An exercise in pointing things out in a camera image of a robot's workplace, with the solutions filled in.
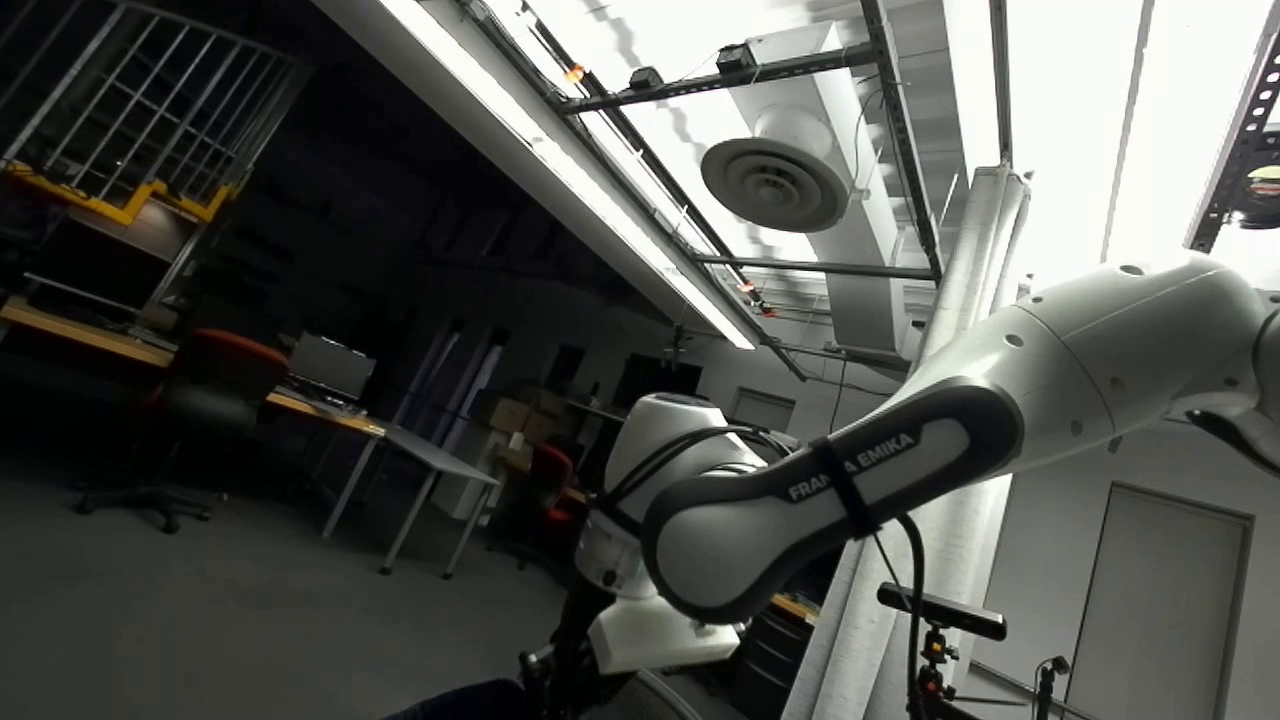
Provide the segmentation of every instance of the floor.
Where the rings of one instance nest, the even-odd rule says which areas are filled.
[[[0,715],[374,720],[443,688],[517,675],[560,582],[483,541],[458,580],[432,514],[396,576],[355,522],[338,541],[284,499],[212,494],[162,537],[134,510],[69,510],[88,470],[0,453]]]

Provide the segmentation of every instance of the door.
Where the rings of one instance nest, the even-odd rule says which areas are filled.
[[[1225,712],[1252,521],[1112,489],[1067,702],[1095,720]]]

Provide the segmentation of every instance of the box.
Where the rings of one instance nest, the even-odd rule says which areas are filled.
[[[511,399],[511,396],[495,399],[489,427],[502,436],[520,432],[527,444],[545,444],[552,436],[566,436],[566,424],[552,412],[542,412],[542,406]]]

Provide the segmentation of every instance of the white robotic arm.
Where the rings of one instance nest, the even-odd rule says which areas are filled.
[[[696,465],[676,453],[630,506],[643,514],[643,567],[682,610],[745,620],[815,551],[993,470],[1072,456],[1161,414],[1271,412],[1271,317],[1212,261],[1102,268],[1021,298],[927,355],[886,406],[781,465],[763,469],[734,436],[701,448]],[[619,465],[682,436],[663,424],[676,414],[688,406],[643,399],[623,424]]]

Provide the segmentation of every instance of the chair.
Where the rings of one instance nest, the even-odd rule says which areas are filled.
[[[173,476],[190,444],[252,438],[265,396],[284,378],[287,355],[237,335],[227,329],[194,329],[182,345],[167,374],[146,399],[148,427],[139,432],[136,460],[164,436],[162,470],[136,489],[83,492],[78,510],[96,506],[146,506],[162,514],[164,531],[176,531],[176,514],[208,521],[208,502],[167,494],[162,482]]]
[[[568,453],[552,444],[534,444],[534,469],[517,482],[517,554],[520,562],[534,554],[566,559],[573,522],[581,510],[573,510],[573,499],[566,489],[573,489],[573,460]]]

